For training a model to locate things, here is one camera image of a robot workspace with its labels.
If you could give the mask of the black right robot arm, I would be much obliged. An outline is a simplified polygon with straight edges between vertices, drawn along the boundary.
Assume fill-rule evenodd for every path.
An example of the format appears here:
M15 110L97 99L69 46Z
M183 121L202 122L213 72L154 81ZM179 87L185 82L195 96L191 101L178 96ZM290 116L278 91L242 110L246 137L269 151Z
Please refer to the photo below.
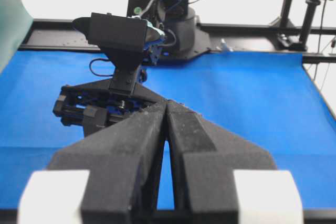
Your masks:
M190 59L210 50L199 30L191 0L128 0L126 16L92 13L72 21L87 42L114 65L99 81L63 86L53 113L64 126L81 126L85 135L116 124L162 97L143 83L147 66L161 56Z

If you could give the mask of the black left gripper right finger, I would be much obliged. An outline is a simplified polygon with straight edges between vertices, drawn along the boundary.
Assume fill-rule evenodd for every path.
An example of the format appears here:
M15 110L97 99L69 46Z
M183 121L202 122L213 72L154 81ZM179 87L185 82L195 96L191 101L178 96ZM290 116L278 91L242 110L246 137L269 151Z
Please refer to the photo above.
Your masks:
M275 170L268 151L169 100L175 208L191 223L238 223L235 169Z

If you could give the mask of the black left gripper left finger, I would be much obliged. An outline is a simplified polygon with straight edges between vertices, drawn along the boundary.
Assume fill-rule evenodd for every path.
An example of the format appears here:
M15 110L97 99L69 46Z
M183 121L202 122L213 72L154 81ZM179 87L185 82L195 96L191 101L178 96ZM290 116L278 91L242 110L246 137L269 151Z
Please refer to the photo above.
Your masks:
M58 150L49 170L90 172L81 203L84 223L131 223L156 209L166 102L156 103Z

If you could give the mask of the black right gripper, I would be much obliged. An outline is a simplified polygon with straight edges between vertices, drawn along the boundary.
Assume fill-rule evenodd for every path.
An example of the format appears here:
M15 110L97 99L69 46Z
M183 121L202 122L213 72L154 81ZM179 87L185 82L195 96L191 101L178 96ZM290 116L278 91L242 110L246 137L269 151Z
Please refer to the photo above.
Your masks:
M53 113L64 126L82 126L84 136L88 136L164 101L138 81L105 79L63 86Z

